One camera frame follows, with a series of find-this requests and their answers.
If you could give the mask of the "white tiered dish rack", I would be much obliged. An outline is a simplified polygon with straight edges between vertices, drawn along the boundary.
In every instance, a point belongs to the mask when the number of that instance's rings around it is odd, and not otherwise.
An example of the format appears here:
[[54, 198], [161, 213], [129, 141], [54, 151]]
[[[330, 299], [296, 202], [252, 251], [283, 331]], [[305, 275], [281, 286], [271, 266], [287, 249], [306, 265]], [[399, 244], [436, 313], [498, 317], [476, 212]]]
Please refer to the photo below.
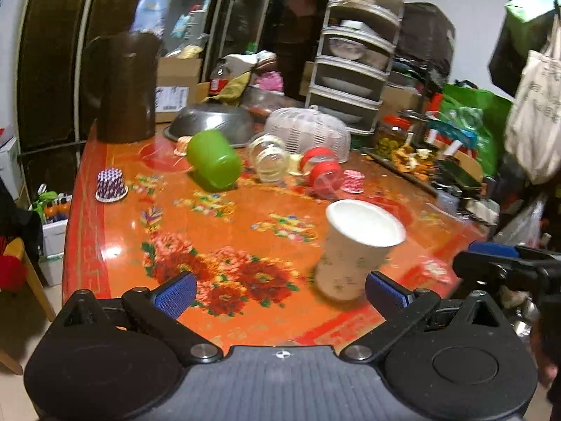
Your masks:
[[374, 133], [404, 12], [404, 0], [328, 0], [306, 107]]

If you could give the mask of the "orange polka dot cupcake liner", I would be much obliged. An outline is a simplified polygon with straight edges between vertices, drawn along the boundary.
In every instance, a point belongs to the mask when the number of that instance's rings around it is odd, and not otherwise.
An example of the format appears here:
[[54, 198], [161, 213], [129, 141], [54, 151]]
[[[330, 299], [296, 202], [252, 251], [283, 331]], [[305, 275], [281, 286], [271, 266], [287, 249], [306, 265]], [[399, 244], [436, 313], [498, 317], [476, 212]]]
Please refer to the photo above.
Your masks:
[[180, 136], [177, 139], [176, 146], [174, 149], [174, 154], [178, 157], [185, 157], [187, 155], [187, 149], [190, 140], [191, 140], [190, 136]]

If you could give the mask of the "purple polka dot cupcake liner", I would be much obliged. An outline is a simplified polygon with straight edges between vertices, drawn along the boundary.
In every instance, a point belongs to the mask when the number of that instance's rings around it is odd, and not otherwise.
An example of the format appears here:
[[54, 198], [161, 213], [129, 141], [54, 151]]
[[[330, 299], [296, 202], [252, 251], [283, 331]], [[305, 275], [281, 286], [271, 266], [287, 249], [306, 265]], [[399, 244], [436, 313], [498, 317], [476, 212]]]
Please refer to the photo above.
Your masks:
[[121, 169], [112, 167], [98, 173], [95, 192], [97, 201], [103, 203], [120, 201], [127, 195], [127, 192], [124, 173]]

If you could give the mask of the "blue white plastic bag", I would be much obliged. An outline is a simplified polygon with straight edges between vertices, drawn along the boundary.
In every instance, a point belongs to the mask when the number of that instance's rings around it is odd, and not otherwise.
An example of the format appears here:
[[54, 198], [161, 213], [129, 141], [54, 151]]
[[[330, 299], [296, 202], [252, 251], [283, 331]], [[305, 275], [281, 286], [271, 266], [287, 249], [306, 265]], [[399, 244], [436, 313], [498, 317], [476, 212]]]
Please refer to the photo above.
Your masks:
[[162, 38], [169, 4], [170, 0], [139, 0], [130, 30], [151, 32]]

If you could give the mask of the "tray of dried food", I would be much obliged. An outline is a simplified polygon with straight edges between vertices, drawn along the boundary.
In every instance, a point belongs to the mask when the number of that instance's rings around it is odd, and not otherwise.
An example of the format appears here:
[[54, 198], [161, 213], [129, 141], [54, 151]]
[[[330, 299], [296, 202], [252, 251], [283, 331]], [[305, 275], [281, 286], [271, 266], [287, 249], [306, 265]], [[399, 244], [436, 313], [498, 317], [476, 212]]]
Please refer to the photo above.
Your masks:
[[434, 154], [429, 149], [414, 149], [405, 145], [394, 151], [389, 150], [388, 158], [378, 155], [373, 147], [364, 147], [361, 152], [398, 177], [404, 178], [433, 197], [437, 196], [437, 188], [432, 185], [437, 166]]

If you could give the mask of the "white floral paper cup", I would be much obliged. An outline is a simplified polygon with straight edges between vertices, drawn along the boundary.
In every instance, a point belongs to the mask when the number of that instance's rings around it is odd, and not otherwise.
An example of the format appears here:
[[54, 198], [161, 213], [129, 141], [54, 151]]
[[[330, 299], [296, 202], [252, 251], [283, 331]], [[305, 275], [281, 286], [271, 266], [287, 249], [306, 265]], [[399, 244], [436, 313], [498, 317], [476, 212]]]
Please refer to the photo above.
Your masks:
[[363, 296], [368, 274], [406, 240], [406, 230], [392, 214], [370, 202], [340, 200], [325, 211], [328, 230], [315, 282], [322, 295], [335, 301]]

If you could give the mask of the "wooden chair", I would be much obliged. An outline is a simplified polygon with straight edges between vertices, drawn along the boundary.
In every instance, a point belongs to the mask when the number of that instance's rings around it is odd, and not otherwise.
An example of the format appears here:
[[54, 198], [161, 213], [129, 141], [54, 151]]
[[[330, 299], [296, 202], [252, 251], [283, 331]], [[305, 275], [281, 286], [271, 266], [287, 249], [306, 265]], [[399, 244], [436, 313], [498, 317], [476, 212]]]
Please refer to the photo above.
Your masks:
[[22, 376], [33, 347], [56, 312], [24, 241], [1, 238], [1, 366]]

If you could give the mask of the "beige tote bag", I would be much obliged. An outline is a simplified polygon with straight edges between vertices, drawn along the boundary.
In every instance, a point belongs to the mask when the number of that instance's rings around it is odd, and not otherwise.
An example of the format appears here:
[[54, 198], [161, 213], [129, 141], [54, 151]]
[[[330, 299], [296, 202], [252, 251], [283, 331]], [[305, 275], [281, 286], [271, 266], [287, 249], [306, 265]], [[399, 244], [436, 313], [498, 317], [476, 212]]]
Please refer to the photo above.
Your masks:
[[505, 149], [531, 183], [560, 169], [560, 14], [542, 51], [530, 51], [505, 129]]

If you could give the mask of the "jar with red lid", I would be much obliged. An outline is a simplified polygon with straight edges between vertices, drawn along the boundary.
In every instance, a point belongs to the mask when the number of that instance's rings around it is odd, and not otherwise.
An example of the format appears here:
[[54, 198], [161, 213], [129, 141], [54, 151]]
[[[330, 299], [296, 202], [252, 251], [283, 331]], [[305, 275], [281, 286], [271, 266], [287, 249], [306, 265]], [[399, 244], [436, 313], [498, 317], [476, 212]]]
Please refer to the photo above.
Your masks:
[[383, 117], [378, 122], [373, 135], [374, 154], [390, 160], [392, 154], [405, 144], [410, 126], [410, 121], [403, 117], [395, 115]]

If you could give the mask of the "yellow-green cloth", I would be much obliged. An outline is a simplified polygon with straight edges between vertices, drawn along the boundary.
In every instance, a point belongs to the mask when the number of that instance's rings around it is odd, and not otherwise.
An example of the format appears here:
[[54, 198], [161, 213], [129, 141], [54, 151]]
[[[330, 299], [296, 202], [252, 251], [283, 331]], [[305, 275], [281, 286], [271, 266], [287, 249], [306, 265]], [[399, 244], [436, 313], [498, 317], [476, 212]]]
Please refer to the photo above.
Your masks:
[[225, 106], [237, 107], [250, 82], [251, 72], [245, 73], [230, 80], [224, 88], [213, 97], [215, 101]]

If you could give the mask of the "green toy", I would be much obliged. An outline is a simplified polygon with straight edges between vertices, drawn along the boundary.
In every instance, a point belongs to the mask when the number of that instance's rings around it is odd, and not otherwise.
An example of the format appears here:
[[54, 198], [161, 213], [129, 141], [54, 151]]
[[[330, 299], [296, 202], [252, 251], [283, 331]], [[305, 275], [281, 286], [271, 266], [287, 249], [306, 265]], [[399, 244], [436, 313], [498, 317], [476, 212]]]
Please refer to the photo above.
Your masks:
[[59, 198], [59, 194], [55, 191], [48, 190], [48, 187], [45, 183], [41, 183], [37, 190], [37, 199], [31, 203], [28, 207], [28, 210], [31, 212], [36, 212], [41, 221], [45, 222], [45, 207], [47, 203], [56, 201]]

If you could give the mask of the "green shopping bag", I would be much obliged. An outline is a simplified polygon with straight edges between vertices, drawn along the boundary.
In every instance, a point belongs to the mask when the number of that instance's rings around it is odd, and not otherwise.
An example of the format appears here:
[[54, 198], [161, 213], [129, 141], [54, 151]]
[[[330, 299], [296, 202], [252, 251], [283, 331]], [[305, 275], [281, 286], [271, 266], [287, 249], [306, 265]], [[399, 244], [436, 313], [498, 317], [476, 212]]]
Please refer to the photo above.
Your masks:
[[445, 121], [476, 134], [477, 162], [493, 177], [505, 153], [504, 133], [513, 103], [469, 81], [445, 84], [439, 112]]

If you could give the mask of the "white box with red print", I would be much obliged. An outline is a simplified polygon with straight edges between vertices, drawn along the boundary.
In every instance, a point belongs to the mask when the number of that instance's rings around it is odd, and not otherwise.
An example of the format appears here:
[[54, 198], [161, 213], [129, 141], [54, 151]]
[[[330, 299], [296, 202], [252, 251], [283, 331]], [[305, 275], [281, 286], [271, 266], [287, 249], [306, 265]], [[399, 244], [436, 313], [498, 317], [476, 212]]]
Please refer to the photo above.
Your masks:
[[19, 149], [13, 125], [2, 127], [0, 152], [1, 179], [15, 201], [20, 198], [24, 183], [18, 156]]

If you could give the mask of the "cardboard box with label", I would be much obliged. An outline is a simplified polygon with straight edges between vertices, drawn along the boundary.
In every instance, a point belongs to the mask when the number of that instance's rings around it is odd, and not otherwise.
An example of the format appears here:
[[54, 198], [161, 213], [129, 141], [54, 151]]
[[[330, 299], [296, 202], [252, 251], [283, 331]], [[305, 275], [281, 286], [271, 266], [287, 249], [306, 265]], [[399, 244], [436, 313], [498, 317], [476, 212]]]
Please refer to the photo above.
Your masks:
[[164, 57], [158, 62], [156, 123], [171, 123], [188, 105], [200, 103], [209, 84], [201, 81], [202, 60]]

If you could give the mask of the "red checkered cupcake liner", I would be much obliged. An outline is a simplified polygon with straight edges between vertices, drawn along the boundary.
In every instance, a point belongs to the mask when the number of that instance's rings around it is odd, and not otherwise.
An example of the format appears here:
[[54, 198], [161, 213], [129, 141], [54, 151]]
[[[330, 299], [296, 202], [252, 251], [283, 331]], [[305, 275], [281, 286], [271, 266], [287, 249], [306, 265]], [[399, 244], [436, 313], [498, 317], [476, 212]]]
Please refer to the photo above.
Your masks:
[[358, 170], [345, 169], [340, 189], [349, 194], [361, 194], [364, 192], [364, 178], [365, 176]]

